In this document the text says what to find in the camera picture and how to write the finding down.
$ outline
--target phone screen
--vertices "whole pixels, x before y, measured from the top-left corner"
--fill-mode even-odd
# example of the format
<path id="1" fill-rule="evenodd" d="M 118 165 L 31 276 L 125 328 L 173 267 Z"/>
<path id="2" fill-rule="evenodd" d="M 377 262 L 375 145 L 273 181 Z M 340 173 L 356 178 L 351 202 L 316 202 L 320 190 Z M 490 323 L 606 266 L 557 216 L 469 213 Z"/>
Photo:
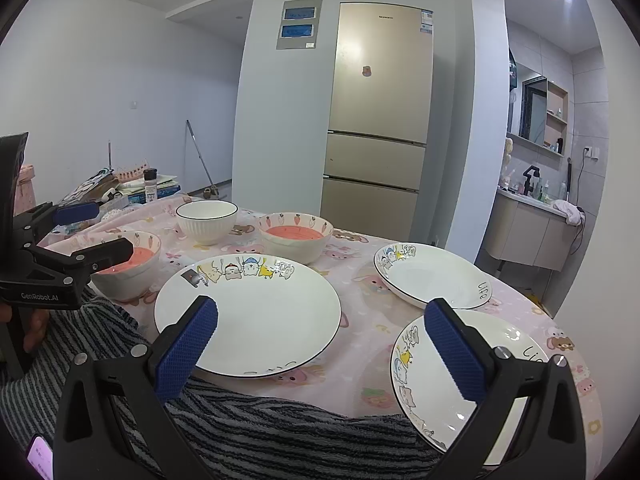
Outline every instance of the phone screen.
<path id="1" fill-rule="evenodd" d="M 53 480 L 53 451 L 44 437 L 36 435 L 33 438 L 27 460 L 44 480 Z"/>

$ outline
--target sink cabinet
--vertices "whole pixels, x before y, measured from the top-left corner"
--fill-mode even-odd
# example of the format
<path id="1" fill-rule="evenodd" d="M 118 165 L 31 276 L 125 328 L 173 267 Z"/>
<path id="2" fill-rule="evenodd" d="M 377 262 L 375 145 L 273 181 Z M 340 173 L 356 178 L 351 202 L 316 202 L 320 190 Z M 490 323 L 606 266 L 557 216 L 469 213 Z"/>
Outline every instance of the sink cabinet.
<path id="1" fill-rule="evenodd" d="M 497 194 L 482 247 L 497 260 L 562 270 L 577 232 L 562 216 Z"/>

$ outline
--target gold refrigerator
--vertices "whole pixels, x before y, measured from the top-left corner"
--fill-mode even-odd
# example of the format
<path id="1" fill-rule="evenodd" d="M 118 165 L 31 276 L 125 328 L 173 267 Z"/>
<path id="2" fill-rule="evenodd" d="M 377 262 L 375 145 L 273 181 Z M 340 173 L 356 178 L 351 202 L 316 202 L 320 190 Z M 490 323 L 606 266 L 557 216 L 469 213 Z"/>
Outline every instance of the gold refrigerator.
<path id="1" fill-rule="evenodd" d="M 321 205 L 335 227 L 408 240 L 432 75 L 432 12 L 340 5 Z"/>

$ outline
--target gray striped fabric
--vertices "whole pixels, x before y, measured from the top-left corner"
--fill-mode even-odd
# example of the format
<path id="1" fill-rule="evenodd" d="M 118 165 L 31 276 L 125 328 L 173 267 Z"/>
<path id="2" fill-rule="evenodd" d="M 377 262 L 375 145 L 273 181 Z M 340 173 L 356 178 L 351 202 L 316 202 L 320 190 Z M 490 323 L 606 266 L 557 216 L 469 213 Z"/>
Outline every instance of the gray striped fabric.
<path id="1" fill-rule="evenodd" d="M 89 289 L 83 300 L 81 310 L 52 313 L 25 378 L 10 382 L 5 370 L 0 374 L 0 415 L 22 448 L 35 433 L 53 441 L 66 372 L 76 354 L 113 358 L 148 344 L 125 310 Z M 159 474 L 126 402 L 117 405 L 140 462 Z M 221 479 L 423 479 L 440 457 L 403 415 L 346 418 L 195 378 L 166 408 Z"/>

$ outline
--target faucet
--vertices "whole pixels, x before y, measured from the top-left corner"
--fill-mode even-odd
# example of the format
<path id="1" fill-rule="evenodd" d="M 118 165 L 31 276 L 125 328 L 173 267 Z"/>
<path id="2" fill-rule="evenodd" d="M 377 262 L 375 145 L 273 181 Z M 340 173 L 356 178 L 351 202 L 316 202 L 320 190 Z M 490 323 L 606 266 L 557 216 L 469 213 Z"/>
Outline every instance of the faucet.
<path id="1" fill-rule="evenodd" d="M 530 192 L 533 192 L 533 186 L 531 185 L 531 170 L 533 170 L 533 176 L 540 178 L 540 168 L 535 166 L 530 166 L 527 171 L 525 171 L 522 175 L 527 177 L 526 182 L 524 183 L 524 196 L 527 196 Z"/>

